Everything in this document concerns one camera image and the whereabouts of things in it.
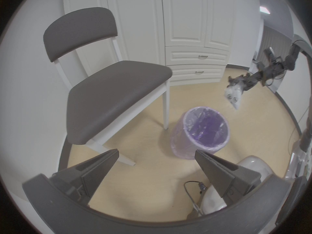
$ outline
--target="purple trash bag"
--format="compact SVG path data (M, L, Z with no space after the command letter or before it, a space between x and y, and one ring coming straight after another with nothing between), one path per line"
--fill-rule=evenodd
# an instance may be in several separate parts
M195 107L184 113L170 136L171 149L179 158L194 159L197 149L216 153L228 143L227 120L210 107Z

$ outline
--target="chair seat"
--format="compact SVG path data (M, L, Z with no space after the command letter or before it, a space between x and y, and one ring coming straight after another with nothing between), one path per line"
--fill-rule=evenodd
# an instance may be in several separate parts
M89 76L68 95L68 141L86 144L171 76L166 66L137 61L120 61Z

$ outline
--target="white chair frame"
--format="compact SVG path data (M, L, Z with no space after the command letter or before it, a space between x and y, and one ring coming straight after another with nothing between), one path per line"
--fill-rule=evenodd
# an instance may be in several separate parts
M114 50L117 56L118 61L122 61L121 52L116 40L116 37L111 37ZM69 90L72 89L72 85L68 80L67 76L64 73L63 68L59 60L55 60L54 64L59 72L62 80ZM170 81L167 80L163 84L161 84L158 88L154 89L151 93L143 97L133 106L124 111L121 115L119 115L111 124L109 124L106 128L104 128L101 132L99 132L96 136L90 139L86 146L99 152L100 154L107 152L107 149L104 145L112 136L115 135L120 129L122 129L128 122L130 122L135 116L137 116L140 112L142 112L149 104L151 104L154 100L156 100L159 96L163 96L163 127L165 130L168 129L169 126L169 88ZM135 162L131 159L123 156L119 153L118 161L123 162L125 164L134 166Z

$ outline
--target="metal handle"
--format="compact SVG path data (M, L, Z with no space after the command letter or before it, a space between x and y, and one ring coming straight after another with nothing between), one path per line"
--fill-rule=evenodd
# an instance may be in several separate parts
M208 56L198 56L198 59L206 59Z

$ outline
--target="dark gray baseboard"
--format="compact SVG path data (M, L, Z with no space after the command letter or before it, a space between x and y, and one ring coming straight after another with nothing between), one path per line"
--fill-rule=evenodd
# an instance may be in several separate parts
M243 70L246 70L246 71L248 71L248 70L249 70L249 68L248 68L248 67L239 66L239 65L233 65L233 64L228 64L228 65L226 66L226 68L243 69Z
M60 154L60 162L59 162L59 168L58 168L59 171L67 168L69 154L71 153L71 146L72 144L68 142L67 137L66 137L62 152Z
M291 116L291 119L292 119L293 122L294 122L294 125L296 126L296 129L297 129L297 131L298 131L299 136L301 136L301 135L302 135L301 129L300 129L299 124L298 124L298 122L297 122L297 120L296 120L296 117L295 117L294 114L292 113L291 109L289 108L289 106L287 105L287 103L284 101L284 99L279 95L278 92L275 92L274 94L275 94L276 97L280 100L280 102L283 104L283 106L286 108L288 114Z

